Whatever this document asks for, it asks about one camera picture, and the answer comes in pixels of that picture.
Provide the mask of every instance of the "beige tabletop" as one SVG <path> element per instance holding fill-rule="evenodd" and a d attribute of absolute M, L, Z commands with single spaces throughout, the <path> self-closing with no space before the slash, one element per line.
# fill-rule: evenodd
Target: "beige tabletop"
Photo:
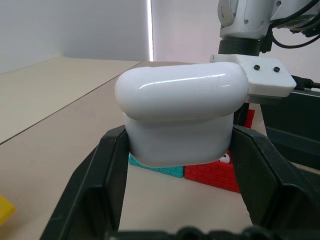
<path fill-rule="evenodd" d="M 176 65 L 147 62 L 141 66 Z M 113 79 L 0 145 L 0 194 L 17 212 L 1 240 L 40 238 L 70 176 L 108 130 L 124 124 Z M 129 166 L 121 230 L 239 232 L 251 221 L 241 195 Z"/>
<path fill-rule="evenodd" d="M 0 144 L 139 63 L 59 56 L 0 75 Z"/>

